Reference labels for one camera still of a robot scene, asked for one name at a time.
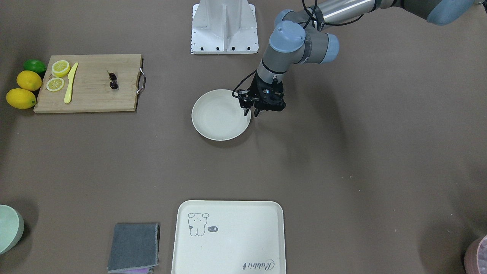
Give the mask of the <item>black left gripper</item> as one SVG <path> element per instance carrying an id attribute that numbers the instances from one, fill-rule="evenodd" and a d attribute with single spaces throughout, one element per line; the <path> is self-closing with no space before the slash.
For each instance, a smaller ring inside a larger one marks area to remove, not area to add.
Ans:
<path id="1" fill-rule="evenodd" d="M 249 89 L 238 89 L 237 99 L 240 107 L 243 108 L 244 116 L 247 116 L 251 107 L 254 107 L 254 117 L 258 117 L 263 110 L 277 111 L 284 110 L 286 104 L 283 99 L 284 89 L 282 82 L 273 78 L 272 82 L 266 83 L 257 73 L 254 75 Z"/>

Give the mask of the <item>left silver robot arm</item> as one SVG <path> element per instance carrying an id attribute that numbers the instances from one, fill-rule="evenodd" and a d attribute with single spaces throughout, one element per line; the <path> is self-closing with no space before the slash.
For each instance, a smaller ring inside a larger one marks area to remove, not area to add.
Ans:
<path id="1" fill-rule="evenodd" d="M 263 111 L 282 111 L 286 104 L 282 80 L 292 64 L 325 64 L 339 53 L 339 40 L 323 30 L 358 21 L 377 9 L 400 7 L 435 25 L 446 25 L 463 15 L 473 0 L 325 0 L 303 5 L 295 12 L 282 10 L 274 22 L 269 44 L 256 71 L 251 73 L 248 89 L 235 88 L 246 116 L 254 107 L 254 116 Z"/>

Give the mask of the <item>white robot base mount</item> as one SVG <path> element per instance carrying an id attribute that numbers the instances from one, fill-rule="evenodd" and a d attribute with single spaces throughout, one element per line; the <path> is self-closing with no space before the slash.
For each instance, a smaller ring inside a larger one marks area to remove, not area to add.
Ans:
<path id="1" fill-rule="evenodd" d="M 201 0 L 193 5 L 191 54 L 259 51 L 255 6 L 247 0 Z"/>

